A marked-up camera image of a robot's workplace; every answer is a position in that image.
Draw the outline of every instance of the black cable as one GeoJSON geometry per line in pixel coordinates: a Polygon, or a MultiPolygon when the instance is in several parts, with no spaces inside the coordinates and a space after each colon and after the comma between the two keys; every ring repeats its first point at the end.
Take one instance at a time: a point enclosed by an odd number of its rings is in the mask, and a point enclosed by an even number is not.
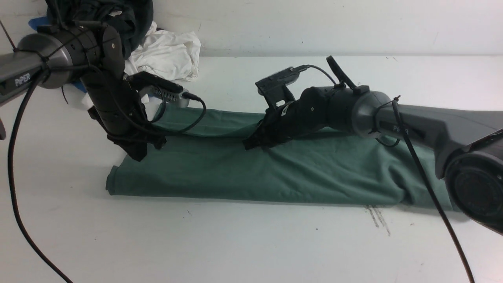
{"type": "Polygon", "coordinates": [[[154,117],[152,119],[152,121],[150,121],[151,124],[159,121],[164,116],[164,112],[166,112],[166,96],[164,96],[164,94],[162,93],[162,89],[157,84],[155,84],[153,86],[155,88],[157,88],[157,90],[159,91],[159,94],[160,94],[161,99],[162,99],[162,104],[160,106],[160,112],[159,112],[159,114],[156,117],[154,117]]]}
{"type": "Polygon", "coordinates": [[[11,36],[9,35],[9,33],[7,32],[7,29],[5,29],[5,26],[4,26],[4,23],[0,20],[0,25],[2,26],[2,29],[4,30],[4,33],[5,33],[5,36],[7,36],[7,39],[9,40],[9,43],[11,44],[12,46],[12,51],[16,52],[16,50],[18,49],[16,47],[16,45],[14,44],[14,42],[12,41],[12,38],[11,36]]]}
{"type": "Polygon", "coordinates": [[[192,129],[194,126],[196,126],[201,121],[201,119],[203,119],[204,115],[206,114],[206,104],[204,103],[204,101],[201,98],[199,98],[198,96],[193,95],[191,93],[184,93],[183,96],[185,96],[185,98],[188,98],[188,99],[191,99],[191,100],[195,100],[195,101],[199,101],[203,105],[203,111],[201,112],[201,115],[199,115],[199,118],[194,123],[190,124],[186,128],[183,128],[183,129],[181,129],[179,131],[170,131],[170,130],[151,131],[151,130],[146,129],[145,127],[137,124],[135,121],[133,121],[129,117],[129,115],[119,106],[120,104],[117,101],[117,98],[115,97],[115,95],[113,94],[112,88],[108,84],[107,80],[104,79],[103,72],[98,67],[96,67],[94,65],[90,65],[89,68],[91,70],[97,72],[100,75],[100,77],[103,78],[103,82],[104,82],[105,86],[107,87],[107,89],[109,90],[109,92],[111,93],[112,99],[114,100],[114,103],[117,106],[117,109],[119,110],[119,112],[121,113],[121,115],[129,122],[129,124],[131,126],[133,126],[133,128],[135,128],[135,129],[137,129],[139,131],[142,131],[144,133],[151,134],[151,135],[157,135],[157,136],[166,136],[166,135],[173,135],[173,134],[181,134],[181,133],[184,133],[184,132],[192,129]]]}
{"type": "Polygon", "coordinates": [[[37,247],[35,242],[33,242],[32,238],[26,231],[25,226],[23,225],[23,221],[21,220],[21,216],[19,214],[19,207],[18,207],[18,199],[16,197],[16,187],[14,185],[14,146],[16,144],[16,137],[18,136],[18,131],[19,131],[19,125],[21,124],[21,118],[23,117],[23,113],[25,112],[26,105],[28,104],[28,100],[30,100],[30,97],[33,94],[33,91],[37,87],[37,85],[45,78],[45,76],[49,73],[48,70],[43,71],[42,73],[39,73],[38,75],[35,75],[32,78],[32,83],[26,92],[26,95],[21,102],[21,105],[19,106],[18,114],[16,115],[16,120],[14,121],[14,126],[12,127],[12,133],[11,133],[11,140],[9,142],[9,149],[8,149],[8,154],[7,154],[7,172],[9,176],[9,188],[11,191],[11,201],[12,201],[12,210],[14,212],[14,217],[16,218],[16,223],[18,224],[19,230],[21,230],[21,233],[25,237],[26,241],[30,246],[33,248],[33,250],[40,256],[40,258],[47,264],[49,267],[52,268],[65,282],[67,283],[72,283],[72,281],[61,271],[59,268],[57,268],[54,263],[52,263],[43,253],[42,251],[37,247]]]}
{"type": "Polygon", "coordinates": [[[385,142],[383,142],[381,139],[379,138],[376,138],[376,141],[378,141],[380,144],[382,144],[383,146],[387,147],[387,148],[394,148],[395,146],[397,146],[399,143],[400,143],[400,140],[399,139],[396,139],[395,143],[392,144],[392,145],[389,145],[385,142]]]}
{"type": "Polygon", "coordinates": [[[66,99],[66,95],[64,94],[64,89],[63,89],[63,86],[61,86],[61,93],[63,94],[63,98],[64,98],[64,100],[66,101],[66,104],[67,104],[67,105],[70,105],[70,104],[68,103],[68,100],[66,99]]]}
{"type": "Polygon", "coordinates": [[[306,65],[306,67],[308,67],[308,68],[314,68],[314,69],[322,72],[323,74],[325,74],[325,76],[327,76],[332,81],[332,83],[333,83],[334,86],[337,85],[336,81],[327,72],[325,72],[325,70],[323,70],[322,68],[320,68],[318,66],[315,66],[315,65],[306,65]]]}
{"type": "Polygon", "coordinates": [[[199,98],[198,96],[195,96],[191,93],[184,93],[182,95],[182,97],[184,98],[188,98],[188,99],[191,99],[191,100],[195,100],[195,101],[199,101],[199,103],[201,103],[201,105],[203,106],[203,111],[201,112],[201,114],[199,115],[199,117],[197,118],[197,120],[194,121],[194,123],[190,124],[189,126],[181,129],[181,130],[178,130],[178,131],[175,131],[174,133],[175,134],[181,134],[181,133],[184,133],[190,129],[192,129],[193,127],[195,127],[200,121],[201,119],[203,119],[204,115],[206,115],[206,103],[204,103],[204,101],[199,98]]]}
{"type": "Polygon", "coordinates": [[[463,266],[465,267],[466,274],[468,275],[468,280],[470,283],[475,283],[475,279],[473,278],[473,274],[470,268],[470,265],[468,264],[468,260],[466,259],[465,253],[463,252],[463,248],[461,247],[461,244],[459,243],[458,237],[456,236],[456,233],[454,232],[454,229],[451,226],[451,223],[449,222],[449,219],[447,218],[447,215],[445,214],[444,210],[442,209],[442,206],[440,205],[440,202],[437,199],[437,196],[435,195],[435,192],[433,191],[432,185],[430,184],[430,181],[428,180],[428,177],[426,175],[425,169],[421,165],[421,162],[419,158],[417,157],[417,154],[415,153],[414,147],[412,146],[412,143],[410,142],[410,139],[408,137],[407,131],[405,130],[405,125],[400,117],[400,112],[398,110],[398,98],[393,99],[391,105],[393,106],[393,112],[395,114],[395,119],[396,122],[398,123],[398,126],[402,130],[402,135],[403,135],[403,140],[407,144],[407,147],[410,151],[410,155],[412,155],[412,159],[414,159],[414,163],[417,166],[417,169],[419,170],[419,174],[421,175],[421,179],[425,183],[426,189],[428,190],[428,193],[430,194],[430,197],[433,200],[433,204],[437,208],[440,217],[444,221],[445,226],[447,227],[447,230],[449,231],[449,234],[451,235],[452,241],[454,242],[454,245],[456,246],[456,249],[458,250],[459,257],[461,258],[461,261],[463,262],[463,266]]]}

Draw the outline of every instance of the white table surface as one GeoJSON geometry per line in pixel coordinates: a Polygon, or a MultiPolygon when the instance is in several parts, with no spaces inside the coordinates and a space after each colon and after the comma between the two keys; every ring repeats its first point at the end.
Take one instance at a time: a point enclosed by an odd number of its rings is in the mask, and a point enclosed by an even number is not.
{"type": "MultiPolygon", "coordinates": [[[[355,83],[402,95],[402,104],[503,110],[503,57],[336,59],[355,83]]],[[[209,108],[263,112],[254,82],[305,63],[329,70],[323,57],[204,57],[200,78],[183,85],[209,108]]],[[[328,80],[309,70],[290,89],[299,97],[313,85],[328,80]]],[[[110,196],[106,177],[125,154],[77,110],[82,95],[67,94],[72,106],[59,91],[35,91],[15,177],[30,235],[75,283],[468,282],[434,210],[110,196]]],[[[0,108],[8,131],[20,101],[0,108]]],[[[0,281],[62,282],[16,226],[7,145],[0,141],[0,281]]],[[[503,237],[448,215],[477,282],[503,282],[503,237]]]]}

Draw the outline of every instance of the black cloth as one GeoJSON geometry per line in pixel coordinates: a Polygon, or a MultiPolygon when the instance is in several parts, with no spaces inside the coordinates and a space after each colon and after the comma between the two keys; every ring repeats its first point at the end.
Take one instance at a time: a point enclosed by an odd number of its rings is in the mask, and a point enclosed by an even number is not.
{"type": "MultiPolygon", "coordinates": [[[[153,20],[152,0],[56,0],[62,19],[100,21],[114,27],[121,35],[122,54],[127,59],[145,37],[153,20]]],[[[53,24],[55,17],[47,9],[53,24]]]]}

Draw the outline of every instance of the blue object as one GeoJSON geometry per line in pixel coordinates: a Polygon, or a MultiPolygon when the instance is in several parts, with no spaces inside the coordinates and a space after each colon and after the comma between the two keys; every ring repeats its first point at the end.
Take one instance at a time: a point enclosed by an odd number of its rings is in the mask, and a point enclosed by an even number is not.
{"type": "MultiPolygon", "coordinates": [[[[34,18],[34,19],[31,19],[28,21],[28,25],[34,29],[35,31],[37,30],[37,27],[38,26],[42,26],[42,25],[49,25],[49,20],[47,19],[47,17],[38,17],[38,18],[34,18]]],[[[75,82],[75,83],[72,83],[72,85],[74,85],[76,88],[78,88],[80,91],[86,93],[86,88],[84,87],[84,85],[81,83],[81,82],[75,82]]]]}

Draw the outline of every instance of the dark green fabric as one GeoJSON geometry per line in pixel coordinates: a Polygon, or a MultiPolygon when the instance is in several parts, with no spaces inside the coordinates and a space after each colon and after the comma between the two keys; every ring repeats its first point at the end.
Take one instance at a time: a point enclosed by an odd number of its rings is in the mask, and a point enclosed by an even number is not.
{"type": "MultiPolygon", "coordinates": [[[[152,0],[56,0],[55,3],[65,22],[99,21],[114,27],[121,36],[125,59],[138,47],[153,20],[152,0]],[[122,13],[110,16],[112,12],[122,13]]],[[[49,8],[47,19],[56,23],[49,8]]]]}
{"type": "MultiPolygon", "coordinates": [[[[181,129],[200,111],[168,105],[156,125],[181,129]]],[[[112,195],[433,206],[404,143],[389,149],[326,128],[272,149],[245,151],[241,140],[262,116],[210,109],[188,135],[167,137],[159,151],[149,147],[143,161],[126,157],[110,172],[107,190],[112,195]]],[[[433,153],[416,150],[439,201],[453,209],[443,181],[435,178],[433,153]]]]}

